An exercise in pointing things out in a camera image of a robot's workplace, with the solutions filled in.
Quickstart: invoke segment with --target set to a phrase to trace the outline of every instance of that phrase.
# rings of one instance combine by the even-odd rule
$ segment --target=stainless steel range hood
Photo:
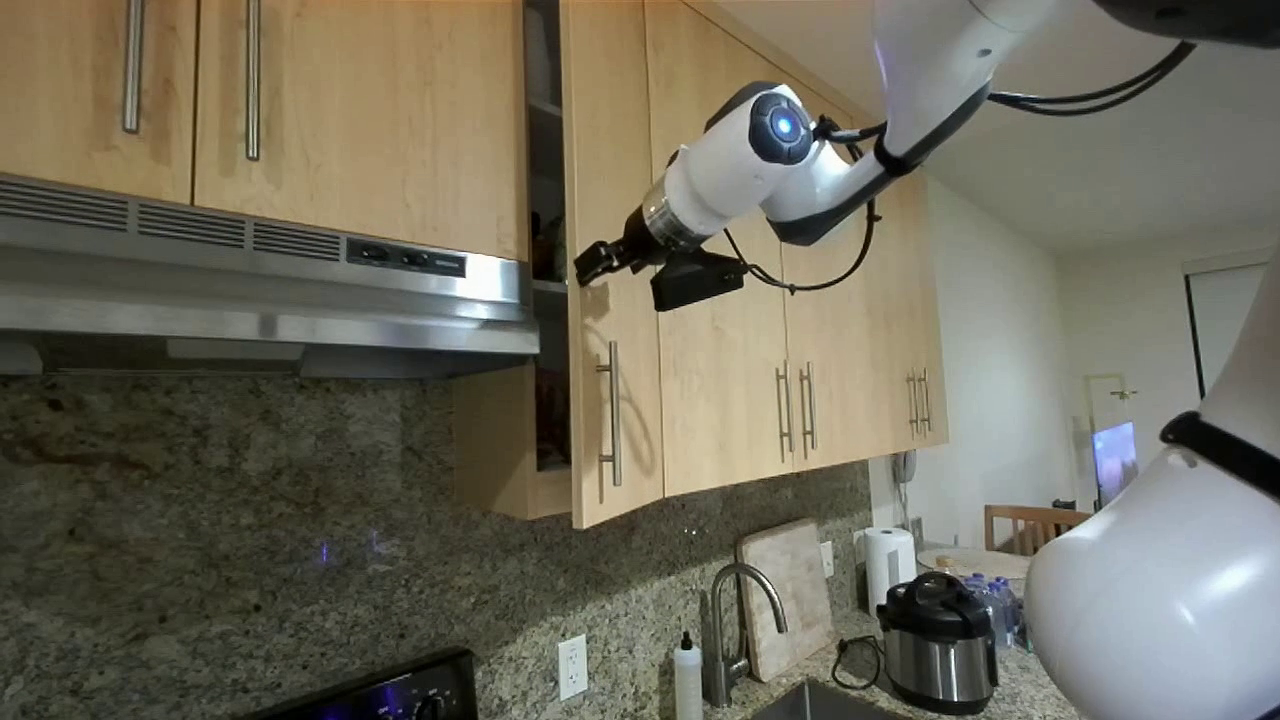
[[[516,259],[0,177],[0,378],[457,378],[538,351]]]

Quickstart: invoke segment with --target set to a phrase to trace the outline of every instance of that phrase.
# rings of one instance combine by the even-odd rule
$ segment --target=kitchen faucet
[[[747,655],[743,655],[743,653],[726,653],[722,584],[726,584],[727,576],[747,576],[752,584],[759,584],[759,592],[769,596],[778,632],[789,632],[789,615],[784,615],[784,604],[778,599],[773,579],[769,579],[758,564],[739,564],[739,561],[726,564],[726,569],[716,573],[716,579],[712,579],[712,596],[700,592],[706,650],[709,650],[706,702],[709,702],[712,708],[733,704],[733,682],[738,682],[738,671],[747,668]]]

